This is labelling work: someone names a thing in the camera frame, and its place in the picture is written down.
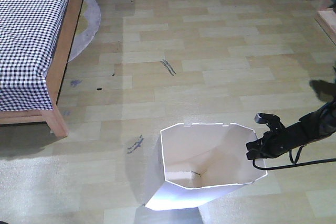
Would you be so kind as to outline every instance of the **open box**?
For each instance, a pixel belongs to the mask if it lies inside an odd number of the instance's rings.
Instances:
[[[254,130],[238,124],[182,123],[161,130],[146,175],[145,206],[198,207],[267,175],[246,157]],[[264,167],[263,159],[256,160]]]

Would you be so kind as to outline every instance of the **black and white checkered fabric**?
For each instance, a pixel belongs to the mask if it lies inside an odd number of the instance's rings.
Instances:
[[[0,0],[0,111],[52,110],[45,76],[68,0]]]

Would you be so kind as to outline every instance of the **wooden bed post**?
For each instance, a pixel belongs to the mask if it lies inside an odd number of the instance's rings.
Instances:
[[[52,106],[54,110],[40,110],[40,113],[57,137],[66,137],[69,134],[68,127],[54,102]]]

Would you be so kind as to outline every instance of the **black cable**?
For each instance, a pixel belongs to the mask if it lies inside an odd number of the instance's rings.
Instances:
[[[297,152],[297,154],[296,154],[295,160],[293,160],[292,150],[289,151],[289,159],[290,159],[290,161],[292,162],[292,164],[296,164],[296,163],[299,161],[299,157],[300,157],[300,155],[301,155],[302,148],[304,148],[304,147],[305,147],[305,145],[302,145],[302,146],[299,148],[299,150],[298,150],[298,152]]]
[[[314,164],[322,164],[322,163],[330,163],[330,162],[336,162],[336,158],[330,158],[330,159],[321,159],[321,160],[315,160],[315,161],[309,161],[304,162],[300,164],[293,164],[293,165],[282,165],[282,166],[274,166],[274,167],[260,167],[255,164],[255,159],[253,160],[253,166],[259,170],[280,170],[280,169],[286,169],[286,168],[293,168],[293,167],[299,167],[299,166],[306,166],[306,165],[314,165]]]

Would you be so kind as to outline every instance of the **round rug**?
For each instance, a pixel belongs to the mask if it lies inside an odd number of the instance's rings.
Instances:
[[[93,40],[100,25],[100,8],[96,0],[83,0],[69,62],[75,59]]]

